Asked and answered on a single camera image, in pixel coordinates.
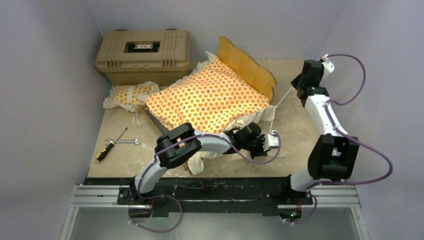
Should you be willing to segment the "orange patterned white blanket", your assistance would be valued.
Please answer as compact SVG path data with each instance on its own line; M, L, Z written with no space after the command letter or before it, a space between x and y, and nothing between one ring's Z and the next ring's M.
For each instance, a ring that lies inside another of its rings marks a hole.
M213 53L189 75L145 99L148 110L167 129L191 123L218 134L249 123L273 122L276 106Z

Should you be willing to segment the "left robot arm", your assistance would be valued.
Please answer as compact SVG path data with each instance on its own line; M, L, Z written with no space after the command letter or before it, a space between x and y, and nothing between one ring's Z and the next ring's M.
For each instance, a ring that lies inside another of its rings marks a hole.
M280 147L276 133L263 134L254 122L221 133L195 130L187 122L159 137L156 143L147 167L129 183L129 197L138 205L148 201L149 193L168 170L183 165L198 152L230 155L246 150L250 154L248 161L252 162L255 157L266 156L270 150Z

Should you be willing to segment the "wooden pet bed frame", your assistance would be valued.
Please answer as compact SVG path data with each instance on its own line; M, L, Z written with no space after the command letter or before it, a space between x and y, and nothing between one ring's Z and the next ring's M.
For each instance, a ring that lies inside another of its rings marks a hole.
M247 53L234 46L234 44L225 37L219 39L219 47L214 55L230 67L231 70L235 71L235 73L246 81L248 85L258 90L272 102L274 96L273 88L276 84L276 80L268 70L259 66L259 64ZM224 155L215 152L205 153Z

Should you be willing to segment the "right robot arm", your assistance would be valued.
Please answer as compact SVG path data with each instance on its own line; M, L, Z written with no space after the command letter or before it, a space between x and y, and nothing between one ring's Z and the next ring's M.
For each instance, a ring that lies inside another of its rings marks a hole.
M330 61L305 60L301 73L291 81L297 91L297 97L307 110L318 139L313 147L307 167L290 177L290 184L281 189L280 196L288 204L300 198L314 184L322 180L341 182L351 177L359 144L354 138L347 138L348 133L338 121L330 104L329 93L321 87L321 80L334 70Z

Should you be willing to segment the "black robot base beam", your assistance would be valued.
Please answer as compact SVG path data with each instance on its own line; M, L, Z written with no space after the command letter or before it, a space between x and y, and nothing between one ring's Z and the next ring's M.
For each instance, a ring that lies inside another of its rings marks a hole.
M154 189L138 195L131 177L87 177L84 185L115 186L117 204L146 206L147 215L235 213L298 219L312 197L292 190L288 177L164 177Z

